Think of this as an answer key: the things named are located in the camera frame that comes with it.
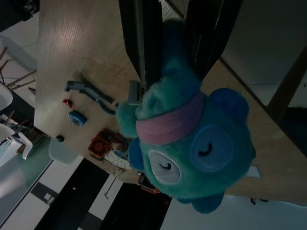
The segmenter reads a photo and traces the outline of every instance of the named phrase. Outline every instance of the small black object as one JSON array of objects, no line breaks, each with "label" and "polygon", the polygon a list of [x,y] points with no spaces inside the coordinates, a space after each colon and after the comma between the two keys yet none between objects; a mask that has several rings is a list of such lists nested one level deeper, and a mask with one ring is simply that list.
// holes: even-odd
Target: small black object
[{"label": "small black object", "polygon": [[64,138],[62,135],[57,135],[57,137],[56,137],[56,140],[57,140],[58,142],[63,142],[64,139],[65,139],[65,138]]},{"label": "small black object", "polygon": [[253,205],[256,204],[256,200],[255,200],[254,198],[251,198],[250,201],[251,201],[251,203],[252,203]]}]

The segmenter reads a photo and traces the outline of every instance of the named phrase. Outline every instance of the white floor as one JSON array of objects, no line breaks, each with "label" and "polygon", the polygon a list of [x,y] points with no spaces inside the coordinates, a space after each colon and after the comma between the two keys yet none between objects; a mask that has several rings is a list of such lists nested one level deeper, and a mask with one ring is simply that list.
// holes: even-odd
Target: white floor
[{"label": "white floor", "polygon": [[210,214],[172,200],[161,230],[302,230],[307,229],[307,208],[289,203],[225,196]]}]

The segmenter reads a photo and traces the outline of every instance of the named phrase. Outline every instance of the wooden beam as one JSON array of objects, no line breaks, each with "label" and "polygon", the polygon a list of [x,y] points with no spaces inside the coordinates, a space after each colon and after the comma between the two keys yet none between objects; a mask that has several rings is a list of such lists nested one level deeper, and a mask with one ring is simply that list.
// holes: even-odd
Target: wooden beam
[{"label": "wooden beam", "polygon": [[280,122],[307,70],[307,46],[283,79],[268,104],[268,110]]}]

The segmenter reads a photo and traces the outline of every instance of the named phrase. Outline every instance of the red object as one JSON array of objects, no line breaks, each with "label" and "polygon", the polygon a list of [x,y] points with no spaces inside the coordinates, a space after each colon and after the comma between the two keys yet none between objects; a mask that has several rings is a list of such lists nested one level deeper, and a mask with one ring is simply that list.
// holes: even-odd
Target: red object
[{"label": "red object", "polygon": [[73,103],[70,99],[64,99],[63,103],[66,104],[70,109],[73,109]]},{"label": "red object", "polygon": [[113,143],[119,144],[119,148],[123,152],[128,149],[128,143],[121,134],[114,133],[105,128],[92,139],[88,150],[90,151],[92,157],[102,161],[105,155],[112,150]]},{"label": "red object", "polygon": [[142,172],[139,176],[139,181],[138,181],[138,186],[141,187],[141,189],[152,193],[152,194],[158,194],[161,193],[159,189],[157,189],[155,186],[153,186],[149,180],[147,179],[147,177],[145,176],[145,174]]}]

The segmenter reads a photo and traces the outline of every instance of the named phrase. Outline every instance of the plush toy ear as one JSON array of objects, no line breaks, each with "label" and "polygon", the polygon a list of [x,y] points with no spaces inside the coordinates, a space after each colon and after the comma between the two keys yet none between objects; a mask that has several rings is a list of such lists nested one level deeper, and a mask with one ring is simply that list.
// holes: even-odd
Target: plush toy ear
[{"label": "plush toy ear", "polygon": [[236,120],[245,122],[248,117],[249,107],[245,98],[231,89],[218,89],[212,92],[209,98]]},{"label": "plush toy ear", "polygon": [[224,192],[206,198],[197,199],[192,202],[194,209],[200,213],[211,213],[216,210],[222,202]]},{"label": "plush toy ear", "polygon": [[119,129],[125,137],[136,138],[138,136],[135,126],[137,121],[135,114],[136,109],[137,106],[128,105],[127,102],[125,102],[120,104],[116,111]]},{"label": "plush toy ear", "polygon": [[133,168],[144,171],[143,156],[140,149],[140,140],[135,138],[129,145],[129,161]]}]

